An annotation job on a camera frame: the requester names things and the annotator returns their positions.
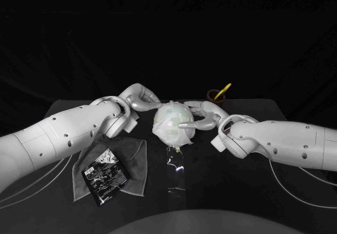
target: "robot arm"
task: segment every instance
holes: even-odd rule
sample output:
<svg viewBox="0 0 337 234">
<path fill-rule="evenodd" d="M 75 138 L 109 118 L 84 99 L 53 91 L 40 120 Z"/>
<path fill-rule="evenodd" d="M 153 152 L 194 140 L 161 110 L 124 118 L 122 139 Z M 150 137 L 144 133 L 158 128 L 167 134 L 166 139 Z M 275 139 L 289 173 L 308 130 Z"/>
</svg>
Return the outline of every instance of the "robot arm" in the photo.
<svg viewBox="0 0 337 234">
<path fill-rule="evenodd" d="M 98 133 L 112 138 L 122 129 L 131 132 L 138 115 L 130 106 L 140 111 L 161 106 L 141 84 L 131 85 L 121 97 L 99 98 L 0 137 L 0 192 L 19 178 L 86 148 Z"/>
<path fill-rule="evenodd" d="M 189 126 L 193 124 L 179 125 L 180 128 Z M 315 125 L 291 121 L 258 122 L 249 116 L 230 115 L 219 125 L 212 145 L 219 152 L 228 148 L 238 158 L 261 153 L 274 162 L 337 171 L 337 130 Z"/>
</svg>

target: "black tabletop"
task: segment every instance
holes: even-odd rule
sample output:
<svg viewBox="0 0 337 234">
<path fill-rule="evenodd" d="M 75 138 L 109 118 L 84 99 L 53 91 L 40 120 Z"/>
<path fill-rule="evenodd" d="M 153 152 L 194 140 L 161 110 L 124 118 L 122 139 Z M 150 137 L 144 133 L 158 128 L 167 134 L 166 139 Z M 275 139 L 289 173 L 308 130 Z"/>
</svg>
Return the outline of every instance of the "black tabletop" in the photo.
<svg viewBox="0 0 337 234">
<path fill-rule="evenodd" d="M 89 105 L 91 102 L 58 100 L 45 117 Z M 249 115 L 258 121 L 287 120 L 277 103 L 269 99 L 228 99 L 223 109 L 230 115 Z M 73 202 L 72 165 L 78 160 L 78 152 L 46 189 L 26 201 L 0 210 L 1 233 L 16 234 L 24 231 L 36 234 L 105 234 L 132 221 L 169 211 L 167 145 L 151 132 L 156 111 L 138 112 L 137 127 L 130 134 L 120 134 L 147 140 L 148 175 L 144 197 L 120 192 L 101 207 L 96 207 L 91 195 Z M 219 153 L 210 144 L 216 135 L 217 129 L 197 130 L 193 144 L 181 147 L 187 209 L 236 211 L 269 219 L 304 233 L 334 233 L 337 210 L 313 207 L 291 197 L 274 178 L 265 156 L 252 153 L 245 159 L 239 159 L 228 150 Z M 1 205 L 35 193 L 60 172 L 65 163 L 66 161 L 36 186 Z M 56 163 L 48 165 L 22 178 L 3 191 L 0 199 L 40 178 L 55 165 Z M 297 167 L 274 163 L 274 168 L 281 183 L 295 196 L 314 204 L 337 206 L 337 194 L 330 185 L 310 177 Z M 324 177 L 320 170 L 310 172 Z"/>
</svg>

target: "gray cloth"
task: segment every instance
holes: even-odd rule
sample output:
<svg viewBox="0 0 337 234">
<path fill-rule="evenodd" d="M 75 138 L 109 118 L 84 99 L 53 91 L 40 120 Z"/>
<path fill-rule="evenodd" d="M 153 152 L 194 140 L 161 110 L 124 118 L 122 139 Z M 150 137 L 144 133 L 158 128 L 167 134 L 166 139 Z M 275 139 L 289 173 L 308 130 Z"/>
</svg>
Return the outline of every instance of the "gray cloth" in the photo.
<svg viewBox="0 0 337 234">
<path fill-rule="evenodd" d="M 92 144 L 81 151 L 79 159 L 72 167 L 73 201 L 89 194 L 81 171 L 95 161 L 108 148 L 130 174 L 128 183 L 121 191 L 137 196 L 144 196 L 147 178 L 145 140 L 127 136 L 108 138 L 104 134 L 98 134 Z"/>
</svg>

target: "yellow ring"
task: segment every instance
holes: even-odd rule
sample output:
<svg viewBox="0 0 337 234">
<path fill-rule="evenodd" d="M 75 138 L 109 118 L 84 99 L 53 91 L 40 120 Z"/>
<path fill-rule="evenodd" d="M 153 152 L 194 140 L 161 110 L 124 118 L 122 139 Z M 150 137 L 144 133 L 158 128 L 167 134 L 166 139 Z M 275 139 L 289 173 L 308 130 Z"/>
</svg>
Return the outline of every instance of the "yellow ring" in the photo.
<svg viewBox="0 0 337 234">
<path fill-rule="evenodd" d="M 226 92 L 228 88 L 230 87 L 230 83 L 226 85 L 226 87 L 219 91 L 216 97 L 215 97 L 215 100 L 217 99 L 217 97 Z"/>
</svg>

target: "black curtain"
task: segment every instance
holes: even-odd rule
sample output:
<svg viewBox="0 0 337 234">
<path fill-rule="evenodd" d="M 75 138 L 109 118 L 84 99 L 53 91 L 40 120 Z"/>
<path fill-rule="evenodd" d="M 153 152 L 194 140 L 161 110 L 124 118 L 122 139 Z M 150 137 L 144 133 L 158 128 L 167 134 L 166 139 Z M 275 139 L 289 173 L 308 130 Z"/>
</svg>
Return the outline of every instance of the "black curtain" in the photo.
<svg viewBox="0 0 337 234">
<path fill-rule="evenodd" d="M 320 1 L 55 2 L 0 8 L 0 134 L 58 99 L 272 99 L 288 120 L 337 128 L 337 4 Z"/>
</svg>

